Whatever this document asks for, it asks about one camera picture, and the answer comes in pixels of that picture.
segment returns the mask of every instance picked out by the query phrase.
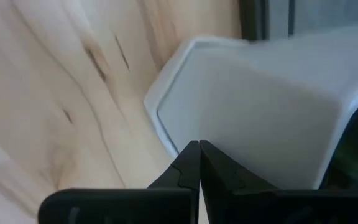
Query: white cover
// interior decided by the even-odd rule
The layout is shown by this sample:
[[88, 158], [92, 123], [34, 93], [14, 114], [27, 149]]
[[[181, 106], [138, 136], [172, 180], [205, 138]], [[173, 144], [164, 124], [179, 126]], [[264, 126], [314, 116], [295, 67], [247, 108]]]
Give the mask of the white cover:
[[205, 139], [282, 189], [317, 189], [358, 108], [358, 26], [248, 45], [184, 43], [145, 105], [173, 156]]

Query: dark gap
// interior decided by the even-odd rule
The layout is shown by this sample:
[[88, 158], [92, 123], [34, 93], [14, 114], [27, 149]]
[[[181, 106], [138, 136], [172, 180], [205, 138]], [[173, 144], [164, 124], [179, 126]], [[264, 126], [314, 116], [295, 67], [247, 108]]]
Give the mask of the dark gap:
[[291, 37], [295, 28], [295, 0], [289, 0], [288, 6], [288, 36]]
[[239, 11], [243, 39], [268, 39], [269, 0], [240, 0]]

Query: wooden surface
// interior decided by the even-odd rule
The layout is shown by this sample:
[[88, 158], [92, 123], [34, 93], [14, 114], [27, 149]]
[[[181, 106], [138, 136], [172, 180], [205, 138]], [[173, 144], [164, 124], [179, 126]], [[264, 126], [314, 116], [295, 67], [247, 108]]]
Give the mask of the wooden surface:
[[173, 158], [142, 101], [196, 35], [239, 37], [237, 1], [0, 0], [3, 209], [33, 222], [56, 190], [157, 178]]

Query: white plastic housing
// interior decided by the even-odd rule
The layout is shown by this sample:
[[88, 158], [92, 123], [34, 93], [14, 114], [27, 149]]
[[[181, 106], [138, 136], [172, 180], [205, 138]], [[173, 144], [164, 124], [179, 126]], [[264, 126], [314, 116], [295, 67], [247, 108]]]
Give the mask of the white plastic housing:
[[317, 189], [358, 108], [358, 26], [249, 45], [184, 43], [145, 105], [167, 150], [209, 140], [282, 189]]

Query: black plastic jaw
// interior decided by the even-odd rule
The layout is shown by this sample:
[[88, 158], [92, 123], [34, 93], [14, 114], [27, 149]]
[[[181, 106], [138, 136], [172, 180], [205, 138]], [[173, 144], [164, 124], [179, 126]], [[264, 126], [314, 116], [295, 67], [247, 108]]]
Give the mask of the black plastic jaw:
[[191, 141], [147, 189], [68, 189], [46, 198], [40, 224], [358, 223], [358, 192], [278, 190], [208, 141]]

